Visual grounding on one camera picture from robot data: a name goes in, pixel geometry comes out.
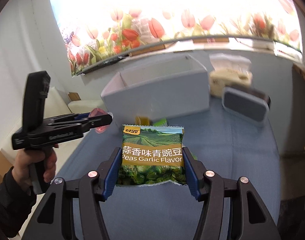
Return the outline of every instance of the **white box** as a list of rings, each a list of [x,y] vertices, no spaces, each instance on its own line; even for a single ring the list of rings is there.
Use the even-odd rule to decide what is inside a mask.
[[[101,98],[119,127],[137,115],[158,120],[201,112],[209,108],[208,73],[190,55],[138,65],[116,73]]]

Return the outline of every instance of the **metal screw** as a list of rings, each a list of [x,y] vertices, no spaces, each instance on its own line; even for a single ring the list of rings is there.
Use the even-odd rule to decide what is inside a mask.
[[[60,184],[60,183],[62,183],[63,182],[63,178],[56,178],[55,180],[54,180],[54,183],[55,184]]]
[[[248,179],[247,177],[241,177],[241,178],[240,178],[240,181],[241,181],[242,183],[248,183],[248,182],[249,182],[249,179]]]
[[[214,172],[213,171],[206,171],[206,176],[208,177],[214,177]]]
[[[97,176],[97,171],[90,171],[90,172],[88,172],[88,177],[93,178],[93,177],[96,177],[96,176]]]

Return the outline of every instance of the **blue tablecloth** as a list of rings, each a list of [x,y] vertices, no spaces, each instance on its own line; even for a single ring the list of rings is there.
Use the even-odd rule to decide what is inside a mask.
[[[190,116],[169,119],[172,126],[184,126],[183,144],[207,169],[224,178],[249,178],[275,223],[280,205],[279,155],[269,122],[259,128],[224,111],[221,101],[211,99],[210,109]],[[121,147],[122,133],[113,124],[107,131],[94,130],[83,139],[57,177],[78,179],[107,160]],[[193,239],[202,203],[195,201],[187,186],[172,183],[150,187],[115,187],[101,203],[111,240]],[[75,231],[82,230],[78,200],[74,200]],[[226,239],[229,200],[225,200],[220,239]]]

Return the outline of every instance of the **yellow flower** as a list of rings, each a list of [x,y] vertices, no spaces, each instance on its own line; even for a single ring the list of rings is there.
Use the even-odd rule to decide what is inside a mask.
[[[104,54],[106,52],[106,49],[105,47],[99,47],[98,51],[100,54]]]

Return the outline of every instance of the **peas garlic flavor package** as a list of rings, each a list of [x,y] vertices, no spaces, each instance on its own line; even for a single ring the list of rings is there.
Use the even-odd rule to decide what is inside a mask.
[[[183,127],[123,125],[123,161],[117,185],[185,185]]]

